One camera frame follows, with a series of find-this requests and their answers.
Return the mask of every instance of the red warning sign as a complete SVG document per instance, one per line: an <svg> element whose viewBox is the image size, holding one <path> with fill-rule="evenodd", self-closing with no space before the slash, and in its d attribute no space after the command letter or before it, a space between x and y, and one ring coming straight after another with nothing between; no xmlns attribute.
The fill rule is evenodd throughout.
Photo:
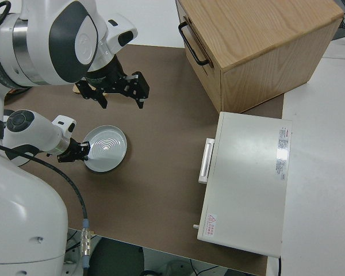
<svg viewBox="0 0 345 276"><path fill-rule="evenodd" d="M208 217L208 222L212 223L214 221L216 221L216 219L210 214L209 217Z"/></svg>

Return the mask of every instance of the wooden drawer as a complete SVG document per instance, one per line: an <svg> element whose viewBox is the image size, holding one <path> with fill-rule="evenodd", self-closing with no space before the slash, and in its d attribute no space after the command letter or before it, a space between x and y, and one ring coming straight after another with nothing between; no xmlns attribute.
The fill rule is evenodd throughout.
<svg viewBox="0 0 345 276"><path fill-rule="evenodd" d="M187 58L218 112L306 83L343 17L333 0L176 2Z"/></svg>
<svg viewBox="0 0 345 276"><path fill-rule="evenodd" d="M219 65L211 57L212 54L210 56L202 45L201 38L199 38L199 35L194 30L192 21L187 16L179 2L177 2L177 9L180 22L187 22L187 26L182 28L183 35L188 40L198 59L200 61L208 60L209 64L205 66L197 64L192 52L188 49L188 47L185 47L186 56L213 105L215 106L216 110L219 111L221 110L221 71Z"/></svg>

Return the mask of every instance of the black cable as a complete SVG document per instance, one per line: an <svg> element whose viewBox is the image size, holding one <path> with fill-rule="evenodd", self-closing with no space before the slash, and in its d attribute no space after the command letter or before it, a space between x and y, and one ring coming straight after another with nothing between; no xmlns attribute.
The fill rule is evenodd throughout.
<svg viewBox="0 0 345 276"><path fill-rule="evenodd" d="M70 250L73 250L73 249L76 249L77 247L79 247L81 244L81 242L77 242L76 244L74 244L73 246L69 247L68 249L65 250L65 253L70 251Z"/></svg>
<svg viewBox="0 0 345 276"><path fill-rule="evenodd" d="M202 271L198 272L197 276L200 275L202 272L205 272L205 271L208 271L211 269L215 269L216 267L218 267L218 266L213 266L213 267L210 267L209 269L202 270Z"/></svg>
<svg viewBox="0 0 345 276"><path fill-rule="evenodd" d="M10 8L12 7L12 3L9 1L0 2L0 8L5 6L5 10L0 15L0 25L4 22L6 16L9 14Z"/></svg>
<svg viewBox="0 0 345 276"><path fill-rule="evenodd" d="M84 218L84 219L87 219L86 205L85 205L85 202L84 202L84 200L83 200L83 198L82 198L82 195L81 195L80 191L78 190L77 186L74 184L74 182L73 182L65 173L63 173L63 172L62 172L61 170L59 170L57 167L55 167L55 166L53 166L53 165L51 165L51 164L49 164L49 163L47 163L47 162L45 162L45 161L39 159L39 158L36 158L36 157L34 157L34 156L30 156L30 155L28 155L28 154L24 154L24 153L22 153L22 152L20 152L20 151L13 150L13 149L11 149L11 148L7 148L7 147L4 147L4 146L2 146L2 145L0 145L0 150L1 150L1 151L7 151L7 152L10 152L10 153L19 155L19 156L21 156L21 157L23 157L23 158L26 158L26 159L35 161L35 162L37 162L37 163L42 164L42 165L45 166L45 167L50 168L51 170L57 172L58 174L60 174L60 175L70 184L70 186L73 188L73 190L74 190L76 196L78 197L78 200L79 200L79 202L80 202L80 205L82 206L83 218Z"/></svg>
<svg viewBox="0 0 345 276"><path fill-rule="evenodd" d="M196 270L194 269L193 262L191 261L191 259L189 259L189 261L190 261L191 269L193 269L195 276L197 276L198 274L197 274Z"/></svg>
<svg viewBox="0 0 345 276"><path fill-rule="evenodd" d="M281 276L281 257L278 258L278 276Z"/></svg>
<svg viewBox="0 0 345 276"><path fill-rule="evenodd" d="M78 232L78 231L77 231L77 230L75 230L74 234L73 234L73 235L71 235L69 239L67 239L67 242L69 242L69 241L72 239L72 237L74 237L74 236L75 236L75 234L76 234L77 232Z"/></svg>
<svg viewBox="0 0 345 276"><path fill-rule="evenodd" d="M195 276L198 276L198 275L200 275L203 272L206 272L208 270L215 269L216 267L218 267L218 266L213 266L213 267L210 267L209 269L205 269L205 270L202 270L202 271L197 273L196 270L194 269L193 262L191 261L191 259L189 259L189 261L190 261L191 269L193 269L193 272L194 272Z"/></svg>

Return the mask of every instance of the drawer handle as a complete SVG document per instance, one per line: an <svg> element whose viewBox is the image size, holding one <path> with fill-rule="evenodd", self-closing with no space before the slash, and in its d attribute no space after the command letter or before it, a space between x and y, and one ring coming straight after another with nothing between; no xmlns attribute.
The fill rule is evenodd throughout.
<svg viewBox="0 0 345 276"><path fill-rule="evenodd" d="M208 60L208 59L206 59L206 60L200 60L200 59L198 58L196 52L193 50L193 48L192 48L191 45L189 44L188 39L186 39L186 37L185 37L185 35L184 35L183 31L182 31L182 29L183 29L184 27L186 27L186 26L188 26L188 23L187 23L186 21L184 21L184 22L182 22L182 23L179 24L178 29L179 29L179 33L180 33L180 35L182 36L182 38L183 38L185 44L187 45L189 51L190 51L191 54L193 55L193 58L194 58L195 62L197 62L197 64L198 64L198 65L201 65L201 66L208 64L208 63L209 63L209 60Z"/></svg>
<svg viewBox="0 0 345 276"><path fill-rule="evenodd" d="M208 181L208 172L209 172L209 166L211 164L213 145L214 145L214 139L207 138L206 146L205 146L205 150L204 150L203 158L202 158L200 176L198 178L198 182L202 184L207 184L207 181Z"/></svg>

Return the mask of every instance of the metal connector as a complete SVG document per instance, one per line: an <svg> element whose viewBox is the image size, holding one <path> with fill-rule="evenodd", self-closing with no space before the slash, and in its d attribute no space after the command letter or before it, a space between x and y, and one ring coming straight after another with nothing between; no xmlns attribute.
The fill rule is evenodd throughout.
<svg viewBox="0 0 345 276"><path fill-rule="evenodd" d="M80 250L82 252L82 256L91 255L91 238L92 238L92 234L91 234L90 228L83 228L82 241L80 244Z"/></svg>

